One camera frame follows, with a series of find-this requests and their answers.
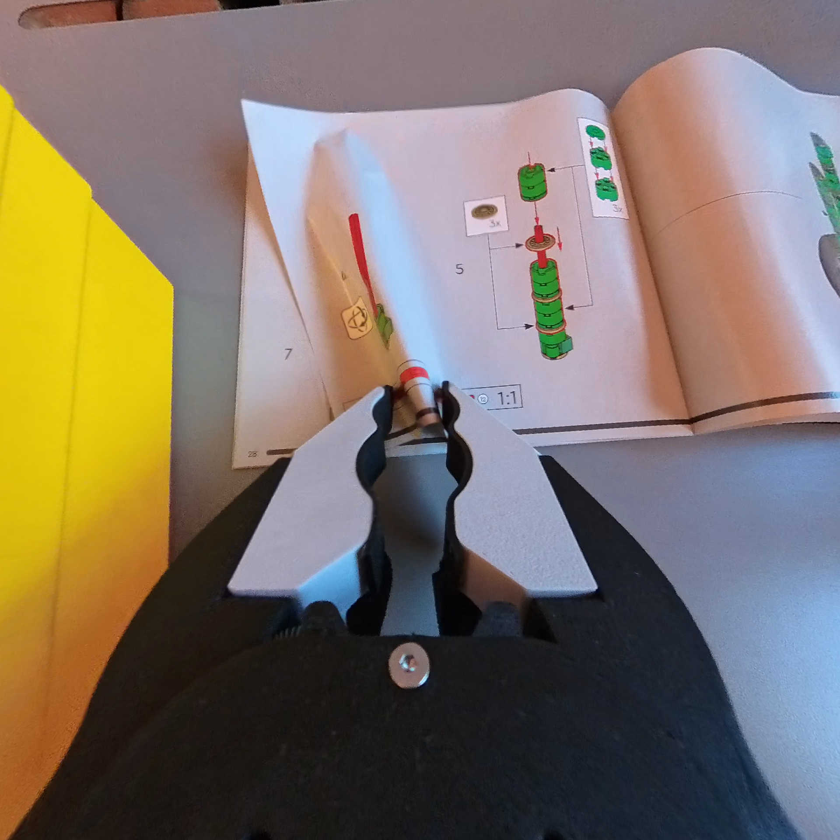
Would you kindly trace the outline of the grey desk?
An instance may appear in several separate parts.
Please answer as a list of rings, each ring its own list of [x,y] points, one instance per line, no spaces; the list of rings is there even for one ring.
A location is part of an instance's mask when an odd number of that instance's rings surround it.
[[[720,46],[838,92],[838,2],[326,2],[26,29],[2,83],[175,289],[171,556],[258,475],[232,470],[246,136],[241,98],[360,111],[562,88],[612,106]],[[838,426],[549,450],[666,572],[762,772],[806,838],[838,836]]]

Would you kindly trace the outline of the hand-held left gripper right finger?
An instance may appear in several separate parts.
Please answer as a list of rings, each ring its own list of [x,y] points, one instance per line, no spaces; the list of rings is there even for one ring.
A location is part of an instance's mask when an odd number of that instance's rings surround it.
[[[480,622],[525,623],[531,602],[597,588],[537,451],[446,382],[444,554],[434,575],[438,630],[467,636]]]

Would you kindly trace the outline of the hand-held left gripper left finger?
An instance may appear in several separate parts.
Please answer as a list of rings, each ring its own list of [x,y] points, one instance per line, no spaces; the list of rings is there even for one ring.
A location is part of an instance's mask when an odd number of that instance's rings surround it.
[[[385,468],[392,389],[374,388],[301,446],[234,572],[233,595],[332,603],[378,635],[392,585],[372,488]]]

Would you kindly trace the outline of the yellow plastic bin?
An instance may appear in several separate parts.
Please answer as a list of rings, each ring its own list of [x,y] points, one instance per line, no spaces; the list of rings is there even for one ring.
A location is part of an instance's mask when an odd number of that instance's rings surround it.
[[[1,832],[169,557],[173,288],[1,93]]]

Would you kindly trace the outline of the building instruction booklet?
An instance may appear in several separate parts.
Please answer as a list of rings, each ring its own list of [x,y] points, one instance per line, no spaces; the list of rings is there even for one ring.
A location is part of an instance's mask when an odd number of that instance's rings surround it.
[[[233,467],[378,385],[395,455],[445,381],[535,448],[838,422],[838,96],[705,48],[612,111],[242,108]]]

